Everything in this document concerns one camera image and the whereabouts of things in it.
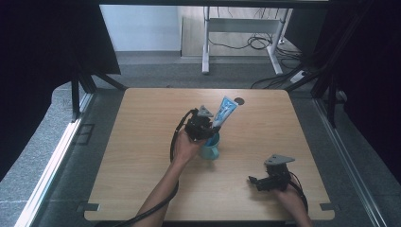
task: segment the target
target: gray floor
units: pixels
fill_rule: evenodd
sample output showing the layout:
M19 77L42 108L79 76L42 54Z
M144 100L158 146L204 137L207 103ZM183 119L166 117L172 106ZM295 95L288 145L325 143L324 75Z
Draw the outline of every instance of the gray floor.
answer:
M181 58L177 53L118 53L118 60L122 75L112 77L129 87L250 88L255 81L273 76L271 65L260 58L213 58L209 76L201 73L199 58ZM99 89L85 115L84 127L75 137L76 143L68 150L33 226L89 227L97 224L84 219L83 205L89 199L124 92L95 79ZM336 153L314 100L309 95L311 86L307 84L291 92L290 97L336 211L333 220L314 221L314 224L374 226ZM0 183L2 226L14 225L70 121L69 89L69 84L65 84L55 91L53 104L44 122L29 142L23 156ZM372 192L387 226L401 226L399 183L349 121L341 105L337 106L336 121L338 132L362 179ZM199 226L215 225L203 223ZM230 223L228 226L268 224Z

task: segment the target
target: hand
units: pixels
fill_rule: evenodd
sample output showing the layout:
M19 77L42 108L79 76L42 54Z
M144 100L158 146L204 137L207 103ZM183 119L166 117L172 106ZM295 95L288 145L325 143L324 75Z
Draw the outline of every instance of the hand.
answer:
M193 141L185 130L181 130L174 146L173 162L186 165L197 155L198 150L204 143L206 143L206 140Z
M291 177L291 180L298 185L294 177ZM289 184L287 185L287 189L284 191L273 189L271 192L291 214L298 227L312 226L312 221L305 210L304 203L302 202L298 191L293 186Z

